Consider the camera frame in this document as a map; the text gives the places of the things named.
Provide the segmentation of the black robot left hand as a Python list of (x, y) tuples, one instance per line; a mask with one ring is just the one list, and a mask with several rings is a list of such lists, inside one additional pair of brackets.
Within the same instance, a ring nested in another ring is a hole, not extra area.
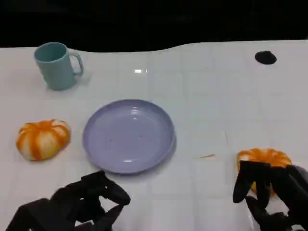
[(81, 177), (81, 180), (58, 189), (50, 201), (67, 221), (87, 226), (91, 231), (111, 231), (124, 206), (131, 201), (127, 192), (108, 179), (104, 171)]

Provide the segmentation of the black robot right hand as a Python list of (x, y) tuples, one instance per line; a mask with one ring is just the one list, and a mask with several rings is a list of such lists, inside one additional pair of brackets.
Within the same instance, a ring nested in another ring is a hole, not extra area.
[[(266, 207), (270, 189), (288, 207), (288, 214), (270, 214)], [(233, 202), (246, 204), (262, 231), (290, 231), (300, 225), (308, 229), (308, 172), (296, 165), (272, 167), (269, 163), (240, 161)]]

